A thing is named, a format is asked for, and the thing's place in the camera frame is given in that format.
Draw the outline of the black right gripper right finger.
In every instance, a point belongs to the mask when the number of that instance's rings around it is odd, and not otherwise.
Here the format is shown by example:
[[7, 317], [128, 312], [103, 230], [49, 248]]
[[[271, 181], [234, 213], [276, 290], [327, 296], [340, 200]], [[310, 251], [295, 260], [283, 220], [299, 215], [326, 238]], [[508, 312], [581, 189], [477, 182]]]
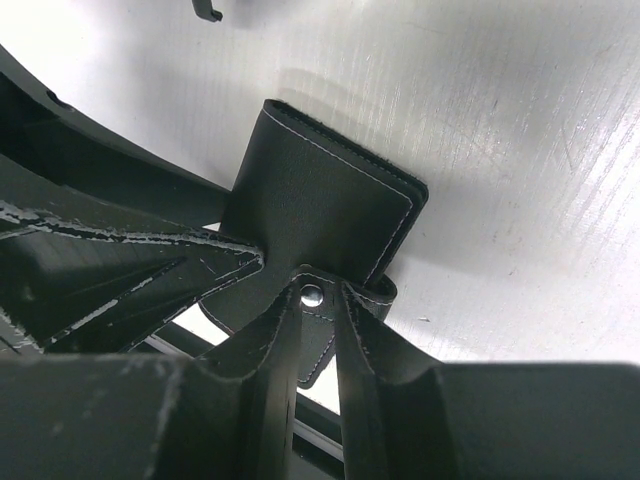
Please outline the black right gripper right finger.
[[635, 479], [639, 370], [621, 363], [443, 363], [336, 301], [349, 479]]

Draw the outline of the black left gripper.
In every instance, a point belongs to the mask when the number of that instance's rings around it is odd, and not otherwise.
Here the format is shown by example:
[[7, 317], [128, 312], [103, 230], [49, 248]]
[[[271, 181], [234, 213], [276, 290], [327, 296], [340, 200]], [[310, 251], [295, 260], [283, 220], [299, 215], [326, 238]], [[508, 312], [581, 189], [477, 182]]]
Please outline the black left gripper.
[[228, 190], [63, 102], [7, 50], [1, 152], [5, 355], [130, 351], [263, 267], [256, 246], [187, 227], [220, 222]]

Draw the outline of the black plastic card tray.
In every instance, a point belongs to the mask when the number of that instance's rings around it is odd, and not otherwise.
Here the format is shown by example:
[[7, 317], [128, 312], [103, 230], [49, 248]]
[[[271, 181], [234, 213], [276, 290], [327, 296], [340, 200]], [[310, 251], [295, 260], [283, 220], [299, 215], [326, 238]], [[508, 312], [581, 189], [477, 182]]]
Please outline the black plastic card tray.
[[192, 0], [192, 6], [196, 16], [212, 23], [221, 22], [223, 13], [216, 10], [211, 0]]

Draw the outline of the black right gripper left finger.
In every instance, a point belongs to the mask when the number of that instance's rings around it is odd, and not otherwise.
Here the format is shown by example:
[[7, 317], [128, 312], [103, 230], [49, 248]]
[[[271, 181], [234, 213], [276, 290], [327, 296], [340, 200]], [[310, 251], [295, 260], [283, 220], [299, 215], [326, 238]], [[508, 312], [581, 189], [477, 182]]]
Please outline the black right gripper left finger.
[[283, 479], [300, 336], [300, 290], [291, 283], [255, 320], [199, 358], [5, 358], [1, 475]]

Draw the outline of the black leather card holder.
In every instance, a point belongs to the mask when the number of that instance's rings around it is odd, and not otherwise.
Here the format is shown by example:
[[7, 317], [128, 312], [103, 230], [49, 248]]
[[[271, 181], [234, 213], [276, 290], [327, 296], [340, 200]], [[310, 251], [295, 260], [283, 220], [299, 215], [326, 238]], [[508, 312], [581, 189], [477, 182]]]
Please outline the black leather card holder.
[[267, 100], [221, 221], [224, 235], [264, 252], [263, 269], [201, 302], [235, 333], [296, 279], [322, 293], [302, 314], [298, 384], [310, 388], [334, 355], [333, 287], [350, 283], [384, 319], [396, 297], [386, 269], [428, 199], [426, 185], [294, 107]]

